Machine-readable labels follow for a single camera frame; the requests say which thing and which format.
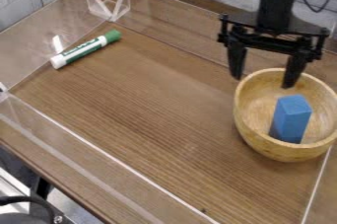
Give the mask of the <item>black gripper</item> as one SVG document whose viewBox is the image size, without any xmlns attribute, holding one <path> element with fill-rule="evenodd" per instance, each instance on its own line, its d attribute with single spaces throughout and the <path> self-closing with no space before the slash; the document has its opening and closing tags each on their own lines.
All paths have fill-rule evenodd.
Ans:
<svg viewBox="0 0 337 224">
<path fill-rule="evenodd" d="M 319 60 L 329 30 L 290 16 L 286 27 L 265 27 L 253 12 L 220 15 L 221 28 L 217 41 L 228 49 L 230 75 L 240 80 L 249 48 L 289 55 L 281 87 L 291 88 L 306 62 Z"/>
</svg>

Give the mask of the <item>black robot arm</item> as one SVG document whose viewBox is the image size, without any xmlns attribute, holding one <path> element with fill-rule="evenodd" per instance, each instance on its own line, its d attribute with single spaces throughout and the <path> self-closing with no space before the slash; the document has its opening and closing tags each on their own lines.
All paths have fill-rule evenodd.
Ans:
<svg viewBox="0 0 337 224">
<path fill-rule="evenodd" d="M 294 0 L 259 0 L 257 12 L 220 16 L 217 41 L 226 47 L 229 71 L 237 80 L 249 48 L 287 55 L 283 89 L 294 86 L 306 64 L 321 59 L 330 31 L 301 20 L 291 11 L 293 3 Z"/>
</svg>

